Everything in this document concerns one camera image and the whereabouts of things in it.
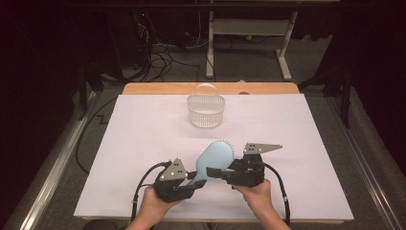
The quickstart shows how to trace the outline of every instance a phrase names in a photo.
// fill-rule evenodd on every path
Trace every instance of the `transparent basket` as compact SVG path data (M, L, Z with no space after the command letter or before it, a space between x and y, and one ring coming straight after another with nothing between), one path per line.
M211 87L213 94L200 94L203 87ZM218 95L214 85L202 83L196 86L194 93L188 97L189 118L196 127L217 127L223 119L225 100Z

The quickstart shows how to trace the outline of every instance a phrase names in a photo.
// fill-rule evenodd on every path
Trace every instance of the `gray carpet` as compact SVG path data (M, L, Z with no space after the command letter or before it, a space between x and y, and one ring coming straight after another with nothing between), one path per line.
M217 50L214 55L216 80L282 81L282 75L273 51L273 48L279 46L278 42L280 42L278 38L267 40L261 44L234 42L233 48L230 50L228 48L231 43L227 39L218 40L215 44ZM309 39L292 40L286 53L286 61L294 82L305 81L314 75L328 43L329 39L316 42ZM213 81L204 77L206 66L205 49L170 49L170 54L179 62L188 63L189 66L174 62L170 71L161 79L155 81L196 81L196 76L199 81ZM199 72L197 72L196 65L200 65ZM131 75L133 70L124 68L124 73ZM151 72L148 77L151 79L156 75L155 72ZM91 114L94 114L98 108L121 94L122 89L122 86L107 84L104 91L100 93ZM323 97L319 86L308 87L303 93L306 96L334 169L345 190L355 220L338 225L292 223L292 229L389 229L376 208L371 193L357 167L349 141L334 114L334 110L331 108L331 101ZM98 112L99 116L96 116L83 132L78 146L78 154L79 161L86 170L91 169L106 129L105 122L108 121L113 107L114 102ZM395 214L399 217L401 224L406 226L404 220L406 180L376 134L356 93L351 95L350 124L351 131L357 143L359 143L360 149L366 153L366 158L371 163L374 174L388 196ZM66 139L62 135L60 142L63 142L64 138ZM31 189L21 200L5 229L19 229L47 173L52 168L57 154L56 145L55 150L50 153L35 178ZM87 221L73 217L73 213L85 180L86 174L79 168L73 154L36 229L82 229ZM120 226L125 226L125 221L117 222Z

